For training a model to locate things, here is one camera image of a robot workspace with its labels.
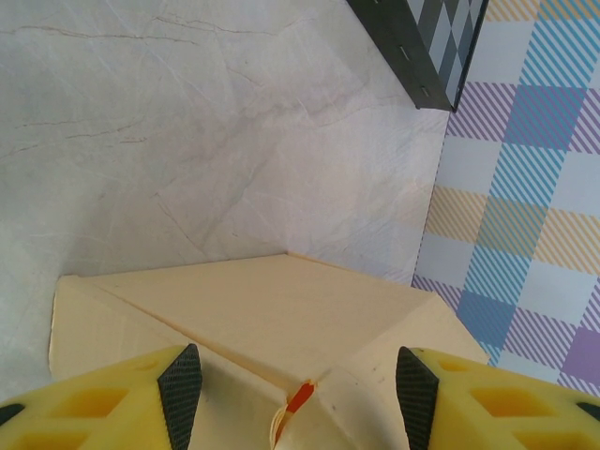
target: black rubber pad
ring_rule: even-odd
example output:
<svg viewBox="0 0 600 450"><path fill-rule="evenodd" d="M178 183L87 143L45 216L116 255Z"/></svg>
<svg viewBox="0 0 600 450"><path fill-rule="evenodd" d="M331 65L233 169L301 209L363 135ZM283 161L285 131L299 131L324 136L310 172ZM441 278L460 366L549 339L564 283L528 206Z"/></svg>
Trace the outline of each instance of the black rubber pad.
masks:
<svg viewBox="0 0 600 450"><path fill-rule="evenodd" d="M427 450L440 380L410 349L400 348L396 393L411 450Z"/></svg>
<svg viewBox="0 0 600 450"><path fill-rule="evenodd" d="M200 356L194 344L189 344L158 377L172 450L188 449L202 385Z"/></svg>
<svg viewBox="0 0 600 450"><path fill-rule="evenodd" d="M24 409L25 407L21 403L13 403L0 408L0 427Z"/></svg>
<svg viewBox="0 0 600 450"><path fill-rule="evenodd" d="M579 408L581 408L583 411L585 411L591 417L593 417L598 422L600 422L600 406L592 405L591 403L587 403L585 401L582 401L582 402L578 403L577 405L579 406Z"/></svg>

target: marble surface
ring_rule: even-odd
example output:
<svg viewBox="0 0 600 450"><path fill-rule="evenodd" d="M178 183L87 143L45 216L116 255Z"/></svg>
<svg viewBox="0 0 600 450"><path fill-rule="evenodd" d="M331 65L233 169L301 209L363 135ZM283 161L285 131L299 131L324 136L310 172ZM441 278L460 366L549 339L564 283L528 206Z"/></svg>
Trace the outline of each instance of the marble surface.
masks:
<svg viewBox="0 0 600 450"><path fill-rule="evenodd" d="M293 250L410 282L447 113L333 0L0 3L0 398L53 286Z"/></svg>

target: white marble wall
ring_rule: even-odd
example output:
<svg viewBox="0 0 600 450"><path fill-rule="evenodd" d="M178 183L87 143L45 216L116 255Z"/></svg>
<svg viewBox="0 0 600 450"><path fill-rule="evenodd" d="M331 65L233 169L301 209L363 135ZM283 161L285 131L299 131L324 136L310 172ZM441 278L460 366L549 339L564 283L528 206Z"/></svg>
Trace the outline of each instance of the white marble wall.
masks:
<svg viewBox="0 0 600 450"><path fill-rule="evenodd" d="M48 380L61 274L289 249L408 282L446 119L341 0L3 0L0 398Z"/></svg>

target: checkered pattern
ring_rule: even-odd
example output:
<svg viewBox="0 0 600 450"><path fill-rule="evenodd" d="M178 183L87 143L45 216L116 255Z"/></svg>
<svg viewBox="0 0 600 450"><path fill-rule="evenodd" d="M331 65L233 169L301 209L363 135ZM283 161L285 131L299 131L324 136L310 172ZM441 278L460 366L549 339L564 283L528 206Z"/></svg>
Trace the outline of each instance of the checkered pattern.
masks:
<svg viewBox="0 0 600 450"><path fill-rule="evenodd" d="M452 104L455 104L482 4L483 0L409 1L423 42Z"/></svg>
<svg viewBox="0 0 600 450"><path fill-rule="evenodd" d="M432 35L440 68L446 52L460 53L453 20L462 20L461 1L440 7L453 42L435 53L443 39ZM490 0L413 279L457 312L490 364L597 396L599 5ZM422 14L431 8L426 0ZM491 54L510 67L494 66Z"/></svg>

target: striped wallpaper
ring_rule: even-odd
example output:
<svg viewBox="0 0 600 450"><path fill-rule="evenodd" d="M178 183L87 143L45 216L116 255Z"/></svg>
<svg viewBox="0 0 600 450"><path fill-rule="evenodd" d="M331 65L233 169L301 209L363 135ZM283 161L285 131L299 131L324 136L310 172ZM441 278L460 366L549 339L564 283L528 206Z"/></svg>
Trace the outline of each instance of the striped wallpaper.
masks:
<svg viewBox="0 0 600 450"><path fill-rule="evenodd" d="M600 396L600 0L490 0L412 285L490 364Z"/></svg>

